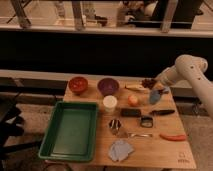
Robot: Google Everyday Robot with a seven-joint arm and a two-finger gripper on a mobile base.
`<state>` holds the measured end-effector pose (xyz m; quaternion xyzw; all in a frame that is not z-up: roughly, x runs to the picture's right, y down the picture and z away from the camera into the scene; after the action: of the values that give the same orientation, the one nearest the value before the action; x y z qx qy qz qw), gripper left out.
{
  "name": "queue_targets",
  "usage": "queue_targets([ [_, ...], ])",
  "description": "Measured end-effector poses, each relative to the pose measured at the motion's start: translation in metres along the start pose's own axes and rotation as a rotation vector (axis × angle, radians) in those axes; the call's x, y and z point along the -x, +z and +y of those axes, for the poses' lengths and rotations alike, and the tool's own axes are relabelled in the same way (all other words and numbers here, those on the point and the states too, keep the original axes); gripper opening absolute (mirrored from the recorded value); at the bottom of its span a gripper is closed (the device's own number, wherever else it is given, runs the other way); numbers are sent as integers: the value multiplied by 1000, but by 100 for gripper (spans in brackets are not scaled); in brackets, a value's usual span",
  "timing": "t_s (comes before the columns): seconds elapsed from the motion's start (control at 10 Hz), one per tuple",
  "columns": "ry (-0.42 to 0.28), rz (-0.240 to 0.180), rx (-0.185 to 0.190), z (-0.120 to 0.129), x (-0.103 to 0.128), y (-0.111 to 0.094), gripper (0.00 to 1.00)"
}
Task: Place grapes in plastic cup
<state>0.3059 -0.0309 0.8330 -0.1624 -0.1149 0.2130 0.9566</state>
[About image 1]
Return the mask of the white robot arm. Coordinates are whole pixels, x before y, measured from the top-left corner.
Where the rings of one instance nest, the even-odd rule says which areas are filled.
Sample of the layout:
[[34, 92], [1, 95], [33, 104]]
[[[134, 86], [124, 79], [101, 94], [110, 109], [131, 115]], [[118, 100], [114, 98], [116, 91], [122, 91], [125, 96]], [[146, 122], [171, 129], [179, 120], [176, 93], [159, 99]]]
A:
[[165, 86], [186, 80], [213, 119], [213, 83], [204, 75], [207, 68], [208, 62], [204, 58], [180, 55], [176, 58], [175, 64], [164, 69], [156, 79]]

